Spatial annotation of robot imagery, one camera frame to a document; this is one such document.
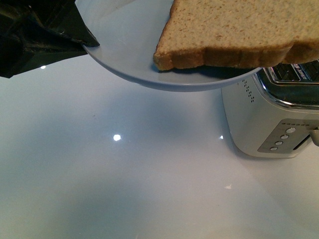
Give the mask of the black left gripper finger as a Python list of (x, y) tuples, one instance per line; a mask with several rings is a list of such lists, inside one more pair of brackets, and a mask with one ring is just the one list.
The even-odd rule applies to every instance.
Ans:
[(0, 75), (11, 78), (86, 54), (99, 43), (73, 0), (0, 2)]

